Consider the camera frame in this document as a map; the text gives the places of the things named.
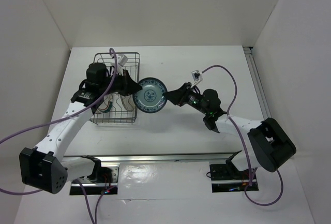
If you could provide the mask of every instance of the white tabletop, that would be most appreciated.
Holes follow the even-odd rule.
[[[84,79],[85,71],[97,52],[108,48],[72,50],[53,119],[61,117],[69,99]],[[213,64],[226,66],[237,80],[238,99],[232,113],[261,119],[262,113],[250,77],[242,47],[126,47],[116,51],[141,54],[141,78],[157,77],[168,89],[191,81],[190,72]],[[201,89],[219,92],[224,109],[229,105],[233,83],[220,69],[204,75]],[[240,150],[233,137],[208,131],[202,114],[192,108],[170,103],[156,114],[138,113],[130,128],[101,128],[86,123],[69,147],[67,155],[202,153]],[[212,193],[208,162],[121,165],[118,195],[104,196],[98,211],[98,223],[286,223],[313,224],[299,177],[292,160],[281,168],[284,195],[271,207],[250,203],[243,192]],[[249,195],[259,202],[277,197],[280,183],[276,173],[257,172],[260,191]],[[81,223],[90,219],[83,196],[69,196],[70,183],[56,195],[40,192],[22,198],[15,224]],[[94,212],[98,196],[89,196]]]
[[[139,52],[140,79],[155,77],[174,90],[191,82],[191,72],[220,64],[233,73],[238,84],[238,97],[231,113],[244,118],[261,120],[262,113],[252,78],[241,46],[195,47],[114,47],[116,52]],[[94,55],[108,52],[107,47],[73,48],[61,90],[56,102],[53,120],[62,116],[70,98]],[[199,84],[201,91],[218,91],[226,110],[233,98],[234,86],[229,75],[220,68],[204,74]],[[66,155],[131,155],[233,152],[241,149],[239,140],[232,136],[207,130],[204,116],[190,106],[179,108],[167,103],[155,114],[138,111],[137,120],[130,126],[104,127],[86,123],[69,146]]]
[[[103,197],[98,224],[314,223],[292,160],[280,168],[283,197],[270,207],[250,203],[243,192],[212,193],[208,170],[208,162],[122,167],[118,195]],[[280,191],[278,175],[259,169],[257,179],[259,191],[250,191],[249,195],[261,203],[276,199]],[[84,197],[69,196],[69,190],[67,183],[56,195],[40,192],[24,196],[15,224],[90,224]],[[94,214],[99,196],[88,198]]]

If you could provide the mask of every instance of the metal frame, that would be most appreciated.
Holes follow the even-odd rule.
[[[135,82],[139,82],[139,71],[140,71],[140,54],[138,52],[116,52],[116,54],[124,54],[128,57],[128,61],[123,69],[129,71],[131,78]],[[104,63],[107,68],[111,67],[113,59],[107,52],[99,52],[95,54],[93,63]],[[112,108],[108,113],[95,114],[90,121],[95,124],[114,124],[114,123],[134,123],[137,119],[137,107],[134,107],[133,111],[128,111],[122,101],[122,96],[118,93],[112,94]]]
[[[271,117],[271,113],[270,113],[270,110],[269,110],[269,107],[268,107],[267,100],[265,98],[265,94],[264,94],[264,91],[263,91],[263,87],[262,87],[262,83],[261,83],[260,76],[259,76],[259,73],[258,73],[258,69],[257,69],[257,66],[255,64],[254,57],[252,55],[252,48],[243,47],[243,49],[244,49],[244,54],[245,54],[246,61],[247,61],[247,64],[248,64],[248,68],[249,68],[251,77],[253,79],[253,84],[254,84],[254,87],[255,87],[255,91],[256,91],[257,96],[258,96],[258,100],[259,100],[259,104],[260,104],[260,107],[261,107],[263,118],[267,119],[268,117]]]
[[[103,167],[109,167],[119,172],[121,165],[127,163],[164,163],[164,162],[202,162],[207,161],[209,164],[225,164],[233,153],[200,153],[200,154],[164,154],[164,155],[122,155],[122,156],[95,156],[101,160]],[[67,156],[63,161],[69,159],[76,159],[78,157]],[[117,180],[114,180],[111,185],[117,186]],[[92,183],[88,180],[81,178],[81,183],[84,187],[101,187],[104,183]],[[242,183],[248,180],[224,180],[224,181],[211,181],[211,184],[229,184],[229,183]],[[79,184],[71,183],[71,187],[80,187]]]

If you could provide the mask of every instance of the white wall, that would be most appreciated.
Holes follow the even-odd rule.
[[[50,119],[69,49],[42,0],[0,0],[0,139]],[[0,187],[23,191],[19,152],[44,130],[0,147]],[[21,197],[0,193],[1,223],[13,223]]]
[[[268,105],[298,148],[316,223],[329,223],[331,0],[279,0],[253,55]]]
[[[73,47],[252,46],[277,0],[44,0]]]

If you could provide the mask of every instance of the dish rack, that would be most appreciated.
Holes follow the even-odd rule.
[[[131,78],[135,82],[139,82],[139,65],[140,54],[138,52],[116,52],[116,54],[124,54],[128,57],[128,61],[123,69],[128,70]],[[104,63],[108,69],[111,67],[111,62],[114,59],[109,53],[97,53],[94,56],[93,63]],[[111,124],[111,123],[134,123],[137,119],[137,107],[133,106],[133,111],[128,111],[123,105],[121,96],[118,93],[111,94],[112,107],[108,113],[95,114],[90,121],[95,124]]]

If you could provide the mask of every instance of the blue and white plate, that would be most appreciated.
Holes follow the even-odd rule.
[[[137,108],[150,114],[163,109],[167,103],[167,99],[163,96],[163,93],[167,92],[164,83],[156,78],[144,78],[138,84],[143,89],[133,95]]]

